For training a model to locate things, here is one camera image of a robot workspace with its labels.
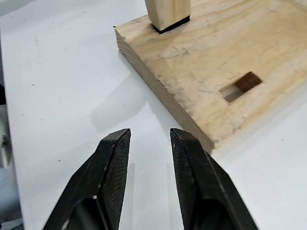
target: wood grain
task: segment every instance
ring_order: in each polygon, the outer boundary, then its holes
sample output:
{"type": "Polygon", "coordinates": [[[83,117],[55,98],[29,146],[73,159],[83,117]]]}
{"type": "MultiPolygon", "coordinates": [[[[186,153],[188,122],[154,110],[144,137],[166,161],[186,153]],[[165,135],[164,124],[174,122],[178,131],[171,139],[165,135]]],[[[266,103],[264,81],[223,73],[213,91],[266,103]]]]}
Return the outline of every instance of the wood grain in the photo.
{"type": "Polygon", "coordinates": [[[148,16],[117,27],[120,51],[210,151],[307,78],[307,11],[286,0],[192,0],[191,21],[158,34],[148,16]],[[262,83],[227,102],[249,72],[262,83]]]}
{"type": "Polygon", "coordinates": [[[191,14],[190,0],[145,0],[153,25],[162,31],[191,14]]]}

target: white table surface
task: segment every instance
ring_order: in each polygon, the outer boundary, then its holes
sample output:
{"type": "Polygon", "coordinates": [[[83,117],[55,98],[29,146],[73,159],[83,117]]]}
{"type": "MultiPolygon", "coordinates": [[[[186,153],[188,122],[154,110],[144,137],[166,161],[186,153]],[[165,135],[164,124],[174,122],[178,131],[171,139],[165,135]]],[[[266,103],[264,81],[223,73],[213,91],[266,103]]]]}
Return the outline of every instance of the white table surface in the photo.
{"type": "MultiPolygon", "coordinates": [[[[119,53],[113,25],[143,0],[0,0],[4,78],[26,230],[41,230],[108,133],[132,131],[121,230],[182,230],[169,128],[178,123],[119,53]]],[[[261,230],[305,230],[307,87],[213,157],[261,230]]]]}

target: black plastic jaw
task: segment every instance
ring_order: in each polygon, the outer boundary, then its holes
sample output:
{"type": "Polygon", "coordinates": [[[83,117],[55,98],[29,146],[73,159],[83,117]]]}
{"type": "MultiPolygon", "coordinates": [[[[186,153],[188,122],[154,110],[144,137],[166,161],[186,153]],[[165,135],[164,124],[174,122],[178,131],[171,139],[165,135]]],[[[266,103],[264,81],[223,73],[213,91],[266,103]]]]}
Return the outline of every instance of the black plastic jaw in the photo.
{"type": "Polygon", "coordinates": [[[185,230],[257,230],[228,174],[188,132],[170,131],[185,230]]]}
{"type": "Polygon", "coordinates": [[[44,230],[118,230],[130,130],[109,134],[71,177],[44,230]]]}

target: wooden peg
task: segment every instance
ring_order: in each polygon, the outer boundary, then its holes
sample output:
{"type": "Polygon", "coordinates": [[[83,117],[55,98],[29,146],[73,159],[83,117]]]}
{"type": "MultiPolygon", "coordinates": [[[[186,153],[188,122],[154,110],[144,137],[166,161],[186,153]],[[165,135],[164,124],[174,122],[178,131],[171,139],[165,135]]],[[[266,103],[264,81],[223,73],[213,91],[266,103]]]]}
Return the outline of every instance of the wooden peg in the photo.
{"type": "Polygon", "coordinates": [[[189,21],[190,0],[145,0],[150,20],[159,33],[189,21]]]}

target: plywood board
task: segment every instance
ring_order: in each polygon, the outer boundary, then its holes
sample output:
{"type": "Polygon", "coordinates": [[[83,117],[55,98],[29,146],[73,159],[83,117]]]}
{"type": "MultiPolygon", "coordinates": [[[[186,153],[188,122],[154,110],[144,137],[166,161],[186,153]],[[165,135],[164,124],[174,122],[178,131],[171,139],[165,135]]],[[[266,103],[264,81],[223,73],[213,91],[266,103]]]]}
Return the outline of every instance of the plywood board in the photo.
{"type": "Polygon", "coordinates": [[[115,31],[126,59],[210,151],[305,83],[307,10],[286,0],[192,0],[190,19],[164,34],[148,16],[115,31]],[[260,84],[227,101],[246,74],[260,84]]]}

